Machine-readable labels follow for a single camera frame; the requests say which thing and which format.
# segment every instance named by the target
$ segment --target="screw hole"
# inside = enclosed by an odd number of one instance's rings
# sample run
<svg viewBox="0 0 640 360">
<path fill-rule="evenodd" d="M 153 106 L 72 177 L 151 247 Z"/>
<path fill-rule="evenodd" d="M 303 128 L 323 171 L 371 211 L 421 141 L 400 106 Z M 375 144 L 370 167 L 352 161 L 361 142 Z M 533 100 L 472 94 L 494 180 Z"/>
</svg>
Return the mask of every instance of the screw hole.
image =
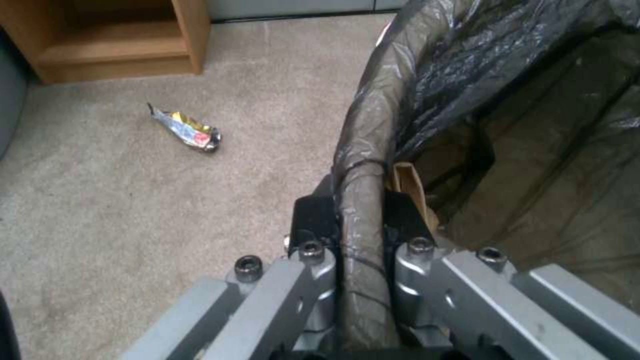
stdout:
<svg viewBox="0 0 640 360">
<path fill-rule="evenodd" d="M 453 290 L 447 289 L 447 291 L 444 292 L 444 300 L 451 309 L 456 308 L 456 296 L 453 293 Z"/>
</svg>

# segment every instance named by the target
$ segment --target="crumpled wrapper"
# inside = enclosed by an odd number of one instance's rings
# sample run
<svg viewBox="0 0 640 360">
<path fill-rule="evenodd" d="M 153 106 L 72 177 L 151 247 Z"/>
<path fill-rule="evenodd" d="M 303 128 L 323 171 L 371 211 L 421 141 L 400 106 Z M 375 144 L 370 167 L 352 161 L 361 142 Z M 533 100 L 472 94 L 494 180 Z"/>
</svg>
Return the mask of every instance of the crumpled wrapper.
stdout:
<svg viewBox="0 0 640 360">
<path fill-rule="evenodd" d="M 217 128 L 201 124 L 179 111 L 162 111 L 149 103 L 147 105 L 151 117 L 160 121 L 185 144 L 205 152 L 211 152 L 220 145 L 222 134 Z"/>
</svg>

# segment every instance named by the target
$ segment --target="black plastic bag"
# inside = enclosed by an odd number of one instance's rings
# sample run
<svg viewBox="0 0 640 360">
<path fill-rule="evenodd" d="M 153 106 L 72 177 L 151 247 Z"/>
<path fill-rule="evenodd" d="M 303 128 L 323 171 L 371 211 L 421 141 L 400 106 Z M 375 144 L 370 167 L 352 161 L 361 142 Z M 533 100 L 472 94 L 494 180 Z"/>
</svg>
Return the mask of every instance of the black plastic bag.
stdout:
<svg viewBox="0 0 640 360">
<path fill-rule="evenodd" d="M 447 151 L 440 151 L 444 160 L 423 157 L 419 162 L 442 165 L 441 173 L 421 174 L 426 190 L 437 194 L 430 203 L 445 220 L 460 216 L 499 155 L 483 123 L 487 114 L 572 44 L 607 29 L 638 27 L 638 0 L 411 1 L 398 13 L 367 64 L 333 162 L 344 258 L 345 346 L 398 342 L 382 258 L 383 176 L 389 165 L 442 149 L 438 143 L 459 149 L 454 151 L 459 163 L 449 163 Z M 628 56 L 630 67 L 637 67 L 634 55 Z M 634 71 L 617 91 L 603 94 L 622 96 Z M 604 119 L 604 110 L 597 119 Z M 599 128 L 599 122 L 588 122 L 590 129 Z M 628 119 L 629 129 L 633 123 Z M 613 131 L 603 127 L 604 133 Z M 598 136 L 578 133 L 583 142 Z M 449 188 L 436 191 L 444 185 Z M 640 194 L 637 185 L 630 192 Z"/>
</svg>

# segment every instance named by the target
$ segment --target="foil wrapper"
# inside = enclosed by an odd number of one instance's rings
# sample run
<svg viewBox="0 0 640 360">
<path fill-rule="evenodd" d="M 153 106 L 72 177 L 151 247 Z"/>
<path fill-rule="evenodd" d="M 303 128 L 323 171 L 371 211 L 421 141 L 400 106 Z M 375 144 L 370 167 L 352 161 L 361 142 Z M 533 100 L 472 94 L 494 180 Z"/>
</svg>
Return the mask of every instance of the foil wrapper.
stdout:
<svg viewBox="0 0 640 360">
<path fill-rule="evenodd" d="M 206 152 L 211 152 L 220 145 L 222 134 L 217 128 L 201 124 L 179 111 L 162 111 L 149 103 L 147 105 L 151 117 L 160 121 L 185 144 Z"/>
</svg>

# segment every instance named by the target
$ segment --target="wooden shelf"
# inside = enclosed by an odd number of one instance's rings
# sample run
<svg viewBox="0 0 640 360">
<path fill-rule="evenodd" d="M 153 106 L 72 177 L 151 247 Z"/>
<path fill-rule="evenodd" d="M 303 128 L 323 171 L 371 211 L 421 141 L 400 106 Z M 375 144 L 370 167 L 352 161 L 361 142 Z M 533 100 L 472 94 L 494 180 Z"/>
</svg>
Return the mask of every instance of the wooden shelf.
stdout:
<svg viewBox="0 0 640 360">
<path fill-rule="evenodd" d="M 205 0 L 0 0 L 3 27 L 44 83 L 202 71 Z"/>
<path fill-rule="evenodd" d="M 38 64 L 72 65 L 188 57 L 175 21 L 106 24 L 77 29 L 48 47 Z"/>
</svg>

